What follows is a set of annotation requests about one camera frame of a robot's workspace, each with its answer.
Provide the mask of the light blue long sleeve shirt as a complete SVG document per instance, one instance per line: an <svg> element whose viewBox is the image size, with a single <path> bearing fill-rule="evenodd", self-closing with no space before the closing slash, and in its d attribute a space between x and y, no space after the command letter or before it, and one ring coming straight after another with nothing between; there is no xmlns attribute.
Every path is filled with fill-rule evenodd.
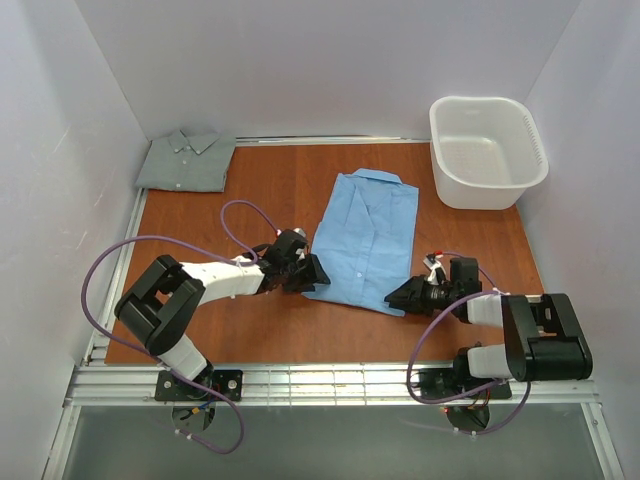
<svg viewBox="0 0 640 480"><path fill-rule="evenodd" d="M393 173L339 174L311 247L330 283L305 297L404 316L385 297L409 279L418 204L419 189Z"/></svg>

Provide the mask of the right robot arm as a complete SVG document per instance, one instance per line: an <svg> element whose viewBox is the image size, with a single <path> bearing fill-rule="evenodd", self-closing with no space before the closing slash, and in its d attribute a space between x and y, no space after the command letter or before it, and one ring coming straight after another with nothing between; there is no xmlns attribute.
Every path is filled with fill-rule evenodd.
<svg viewBox="0 0 640 480"><path fill-rule="evenodd" d="M460 349L449 368L408 373L408 385L421 399L437 401L488 394L503 381L586 380L593 356L569 297L564 293L512 295L486 289L488 275L472 257L450 253L425 256L429 272L413 276L389 293L393 308L430 315L435 321L451 315L468 325L501 331L497 345Z"/></svg>

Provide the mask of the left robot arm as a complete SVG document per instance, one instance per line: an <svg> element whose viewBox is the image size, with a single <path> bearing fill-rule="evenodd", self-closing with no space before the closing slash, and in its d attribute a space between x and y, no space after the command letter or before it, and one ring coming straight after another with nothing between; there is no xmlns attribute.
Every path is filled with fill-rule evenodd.
<svg viewBox="0 0 640 480"><path fill-rule="evenodd" d="M274 242L229 261L181 263L170 255L159 256L121 297L114 313L176 379L210 387L213 367L186 334L198 307L277 288L307 293L330 284L302 230L287 229Z"/></svg>

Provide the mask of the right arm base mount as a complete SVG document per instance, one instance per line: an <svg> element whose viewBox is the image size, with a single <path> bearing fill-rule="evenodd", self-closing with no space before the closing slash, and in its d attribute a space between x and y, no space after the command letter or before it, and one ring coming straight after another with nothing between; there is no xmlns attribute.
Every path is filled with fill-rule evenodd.
<svg viewBox="0 0 640 480"><path fill-rule="evenodd" d="M489 382L490 379L477 379L457 374L452 367L422 368L411 375L411 385L417 388L422 398L429 400L448 398L488 384ZM512 398L510 386L508 384L501 384L473 395L472 399L486 399L486 395L489 395L490 400L506 400Z"/></svg>

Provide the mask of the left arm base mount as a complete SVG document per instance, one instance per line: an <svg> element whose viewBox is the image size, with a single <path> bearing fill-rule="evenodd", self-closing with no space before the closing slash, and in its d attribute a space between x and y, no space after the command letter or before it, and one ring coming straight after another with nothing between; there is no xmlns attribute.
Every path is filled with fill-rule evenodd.
<svg viewBox="0 0 640 480"><path fill-rule="evenodd" d="M239 401L242 397L243 374L238 369L214 370L196 387L169 371L161 371L157 377L154 399L160 402L219 401L215 395L202 389L206 387L231 401Z"/></svg>

